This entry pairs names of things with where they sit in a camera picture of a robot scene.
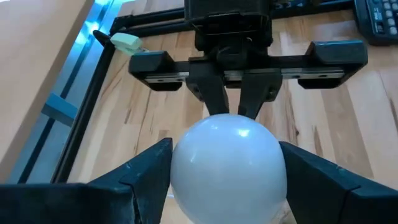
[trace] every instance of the wooden table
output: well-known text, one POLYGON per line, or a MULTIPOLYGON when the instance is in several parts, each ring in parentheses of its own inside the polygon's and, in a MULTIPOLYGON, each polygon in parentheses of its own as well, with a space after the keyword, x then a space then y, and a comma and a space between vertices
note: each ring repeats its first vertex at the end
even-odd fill
POLYGON ((0 182, 14 167, 93 3, 0 3, 0 182))
MULTIPOLYGON (((121 15, 182 6, 181 0, 137 0, 121 15)), ((303 54, 311 40, 361 38, 351 11, 273 21, 271 55, 303 54)), ((175 60, 200 54, 194 33, 144 39, 144 47, 168 50, 175 60)), ((284 81, 257 120, 276 138, 296 144, 369 179, 398 189, 398 49, 370 47, 369 64, 339 88, 304 90, 284 81)), ((208 112, 186 87, 151 91, 127 71, 129 57, 116 52, 84 135, 70 182, 87 182, 116 168, 164 137, 174 143, 208 112)), ((228 90, 232 113, 239 90, 228 90)), ((288 206, 274 223, 294 223, 288 206)), ((167 198, 162 223, 190 223, 173 198, 167 198)))

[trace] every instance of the black metal frame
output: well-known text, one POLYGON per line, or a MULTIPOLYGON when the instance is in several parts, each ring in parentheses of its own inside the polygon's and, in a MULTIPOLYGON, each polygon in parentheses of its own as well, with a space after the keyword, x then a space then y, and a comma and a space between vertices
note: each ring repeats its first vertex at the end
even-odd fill
MULTIPOLYGON (((307 6, 278 9, 274 11, 274 13, 272 14, 272 18, 280 19, 285 17, 318 14, 352 8, 353 0, 337 0, 333 2, 325 2, 316 7, 307 6)), ((155 24, 139 28, 134 27, 148 23, 163 22, 172 19, 182 18, 183 8, 153 12, 139 16, 117 17, 115 18, 112 28, 110 30, 110 35, 113 35, 116 32, 124 32, 136 35, 138 37, 147 37, 151 35, 161 35, 191 30, 191 28, 187 26, 184 21, 155 24)), ((81 141, 83 139, 97 97, 100 93, 101 86, 103 84, 104 78, 107 74, 109 65, 114 54, 114 46, 109 42, 105 42, 102 43, 104 44, 103 53, 101 54, 101 58, 98 62, 79 113, 75 118, 71 133, 66 142, 65 148, 62 152, 51 183, 65 183, 68 180, 68 176, 72 170, 73 163, 80 148, 81 141)))

